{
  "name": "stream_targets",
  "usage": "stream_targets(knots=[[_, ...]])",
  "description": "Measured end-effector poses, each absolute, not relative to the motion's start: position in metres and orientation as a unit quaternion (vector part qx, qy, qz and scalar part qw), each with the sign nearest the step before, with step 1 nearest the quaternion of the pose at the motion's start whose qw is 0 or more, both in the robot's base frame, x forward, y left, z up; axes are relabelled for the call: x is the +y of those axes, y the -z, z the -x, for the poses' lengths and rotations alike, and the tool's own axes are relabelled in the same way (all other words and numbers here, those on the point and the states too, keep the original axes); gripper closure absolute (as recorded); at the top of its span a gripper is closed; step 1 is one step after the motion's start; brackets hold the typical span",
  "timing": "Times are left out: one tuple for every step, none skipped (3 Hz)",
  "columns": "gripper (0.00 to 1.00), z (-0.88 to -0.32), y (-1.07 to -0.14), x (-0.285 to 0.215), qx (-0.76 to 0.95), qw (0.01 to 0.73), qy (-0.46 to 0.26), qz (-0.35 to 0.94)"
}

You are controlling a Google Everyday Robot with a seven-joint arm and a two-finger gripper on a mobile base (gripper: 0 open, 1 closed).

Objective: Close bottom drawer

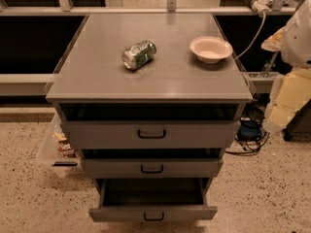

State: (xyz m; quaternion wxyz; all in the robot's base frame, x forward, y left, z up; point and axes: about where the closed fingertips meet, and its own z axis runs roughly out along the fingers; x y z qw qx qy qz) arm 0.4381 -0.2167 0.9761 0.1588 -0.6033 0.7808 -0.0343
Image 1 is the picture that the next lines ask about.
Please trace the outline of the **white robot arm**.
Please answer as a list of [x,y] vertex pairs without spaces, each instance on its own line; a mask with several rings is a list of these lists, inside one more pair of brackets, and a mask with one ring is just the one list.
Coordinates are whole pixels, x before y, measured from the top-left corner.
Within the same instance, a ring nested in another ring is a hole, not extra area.
[[293,68],[272,85],[263,129],[280,132],[311,99],[311,0],[305,0],[287,24],[263,41],[264,50],[279,51]]

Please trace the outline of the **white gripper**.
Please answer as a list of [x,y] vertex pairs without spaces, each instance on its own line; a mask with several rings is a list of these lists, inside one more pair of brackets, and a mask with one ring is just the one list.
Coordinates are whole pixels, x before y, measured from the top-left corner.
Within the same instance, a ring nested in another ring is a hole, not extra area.
[[[284,28],[280,28],[261,44],[263,50],[280,51]],[[269,103],[264,112],[263,129],[269,133],[280,132],[311,99],[311,71],[297,69],[274,81]]]

